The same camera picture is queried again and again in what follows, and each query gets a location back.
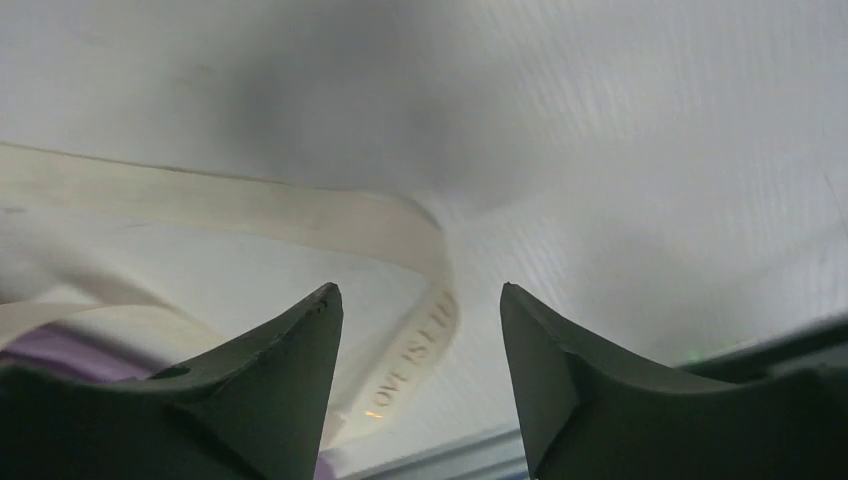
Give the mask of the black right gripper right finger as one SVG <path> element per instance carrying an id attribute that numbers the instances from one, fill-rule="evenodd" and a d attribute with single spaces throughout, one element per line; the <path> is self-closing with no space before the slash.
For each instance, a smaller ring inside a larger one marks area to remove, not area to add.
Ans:
<path id="1" fill-rule="evenodd" d="M 847 319 L 680 368 L 515 284 L 500 315 L 534 479 L 843 479 Z"/>

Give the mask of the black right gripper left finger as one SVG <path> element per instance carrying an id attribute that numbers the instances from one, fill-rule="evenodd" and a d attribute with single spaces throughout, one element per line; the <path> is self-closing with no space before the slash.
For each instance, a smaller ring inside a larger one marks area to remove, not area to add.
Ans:
<path id="1" fill-rule="evenodd" d="M 5 479 L 309 479 L 343 323 L 328 283 L 145 380 L 1 368 Z"/>

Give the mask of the purple wrapping paper sheet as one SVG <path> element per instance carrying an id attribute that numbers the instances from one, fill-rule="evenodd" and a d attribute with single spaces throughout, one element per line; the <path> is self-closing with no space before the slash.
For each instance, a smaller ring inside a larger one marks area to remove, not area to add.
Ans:
<path id="1" fill-rule="evenodd" d="M 147 378 L 168 366 L 59 327 L 40 327 L 19 337 L 1 350 L 1 358 L 89 383 Z"/>

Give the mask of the cream ribbon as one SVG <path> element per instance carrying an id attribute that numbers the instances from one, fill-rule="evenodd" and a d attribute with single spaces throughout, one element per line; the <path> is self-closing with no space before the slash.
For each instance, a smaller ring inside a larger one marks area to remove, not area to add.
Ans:
<path id="1" fill-rule="evenodd" d="M 334 398 L 322 438 L 335 448 L 372 435 L 413 397 L 459 322 L 441 229 L 395 199 L 3 145 L 1 189 L 53 205 L 261 236 L 375 259 L 429 286 L 366 375 Z"/>

